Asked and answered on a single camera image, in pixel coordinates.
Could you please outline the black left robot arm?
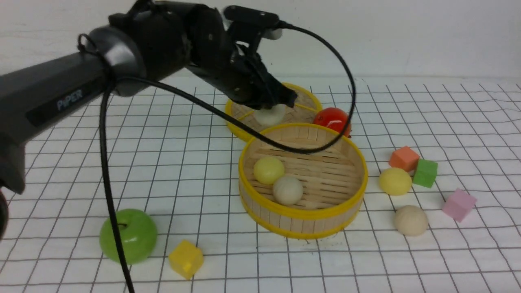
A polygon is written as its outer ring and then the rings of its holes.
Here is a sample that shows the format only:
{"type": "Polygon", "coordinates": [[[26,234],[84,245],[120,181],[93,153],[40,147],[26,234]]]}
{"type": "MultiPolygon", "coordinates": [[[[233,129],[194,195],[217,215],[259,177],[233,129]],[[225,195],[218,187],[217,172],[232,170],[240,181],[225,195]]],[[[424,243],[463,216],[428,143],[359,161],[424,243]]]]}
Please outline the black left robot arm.
{"type": "Polygon", "coordinates": [[[138,0],[109,16],[77,52],[1,76],[1,187],[25,189],[25,146],[124,76],[161,81],[188,69],[253,109],[276,103],[281,83],[257,48],[281,36],[274,13],[238,5],[138,0]]]}

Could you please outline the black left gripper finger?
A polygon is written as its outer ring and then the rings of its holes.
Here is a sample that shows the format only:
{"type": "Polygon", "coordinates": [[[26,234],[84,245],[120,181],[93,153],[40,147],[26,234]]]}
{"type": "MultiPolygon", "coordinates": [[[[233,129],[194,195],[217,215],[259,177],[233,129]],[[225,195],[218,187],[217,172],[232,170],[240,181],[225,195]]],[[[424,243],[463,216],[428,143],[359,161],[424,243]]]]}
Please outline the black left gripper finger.
{"type": "Polygon", "coordinates": [[[276,104],[285,105],[289,108],[294,108],[298,94],[296,91],[287,87],[283,83],[276,85],[275,87],[275,100],[276,104]]]}
{"type": "Polygon", "coordinates": [[[275,103],[263,98],[252,98],[246,102],[246,106],[255,111],[260,111],[263,109],[272,109],[275,106],[275,103]]]}

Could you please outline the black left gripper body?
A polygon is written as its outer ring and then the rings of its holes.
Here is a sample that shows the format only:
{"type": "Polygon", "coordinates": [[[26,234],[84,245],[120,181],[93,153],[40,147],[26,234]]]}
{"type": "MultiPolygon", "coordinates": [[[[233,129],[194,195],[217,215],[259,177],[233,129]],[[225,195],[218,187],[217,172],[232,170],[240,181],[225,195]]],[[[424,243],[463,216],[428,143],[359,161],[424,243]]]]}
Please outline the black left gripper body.
{"type": "Polygon", "coordinates": [[[263,39],[258,28],[229,24],[223,13],[204,4],[188,4],[187,33],[192,43],[192,64],[188,69],[245,105],[263,98],[276,104],[275,87],[280,82],[264,65],[257,49],[263,39]]]}

